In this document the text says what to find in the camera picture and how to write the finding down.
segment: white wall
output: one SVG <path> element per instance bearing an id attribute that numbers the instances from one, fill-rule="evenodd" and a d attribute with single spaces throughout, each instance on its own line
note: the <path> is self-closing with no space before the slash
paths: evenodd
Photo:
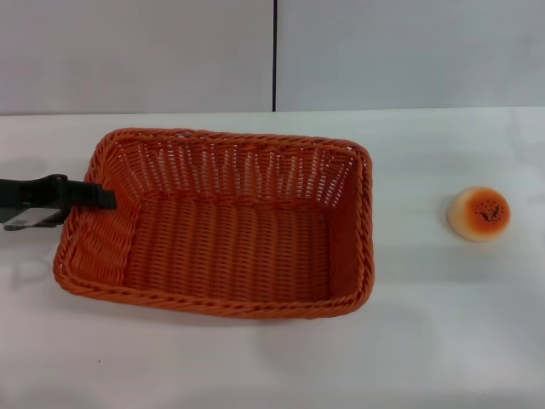
<path id="1" fill-rule="evenodd" d="M 545 105 L 543 0 L 279 0 L 280 111 Z"/>
<path id="2" fill-rule="evenodd" d="M 2 0 L 0 114 L 270 111 L 272 0 Z"/>

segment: wicker basket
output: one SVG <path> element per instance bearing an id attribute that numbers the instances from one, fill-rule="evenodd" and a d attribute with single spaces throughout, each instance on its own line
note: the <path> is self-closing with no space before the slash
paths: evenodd
<path id="1" fill-rule="evenodd" d="M 349 141 L 116 130 L 86 181 L 118 209 L 75 209 L 54 275 L 80 296 L 245 318 L 348 314 L 373 286 L 371 161 Z"/>

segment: toy bun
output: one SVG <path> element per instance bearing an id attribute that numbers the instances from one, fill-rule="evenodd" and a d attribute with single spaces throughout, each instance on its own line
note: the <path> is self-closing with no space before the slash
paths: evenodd
<path id="1" fill-rule="evenodd" d="M 464 239 L 491 241 L 508 227 L 511 211 L 507 200 L 489 187 L 469 187 L 450 202 L 447 218 Z"/>

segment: sticker label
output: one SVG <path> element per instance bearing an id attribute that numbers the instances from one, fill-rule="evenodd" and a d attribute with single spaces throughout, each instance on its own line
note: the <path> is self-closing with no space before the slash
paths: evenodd
<path id="1" fill-rule="evenodd" d="M 25 211 L 18 214 L 13 219 L 9 219 L 5 222 L 4 226 L 34 226 L 42 220 L 51 217 L 52 215 L 58 213 L 59 209 L 43 209 L 39 207 L 31 207 Z"/>

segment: white tabletop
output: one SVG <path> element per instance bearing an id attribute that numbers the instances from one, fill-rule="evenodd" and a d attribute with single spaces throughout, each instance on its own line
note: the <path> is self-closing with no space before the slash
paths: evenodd
<path id="1" fill-rule="evenodd" d="M 545 407 L 545 108 L 0 118 L 0 177 L 80 180 L 127 126 L 345 138 L 374 161 L 376 286 L 357 312 L 260 322 L 75 297 L 60 228 L 0 233 L 2 409 Z M 451 195 L 504 193 L 471 244 Z"/>

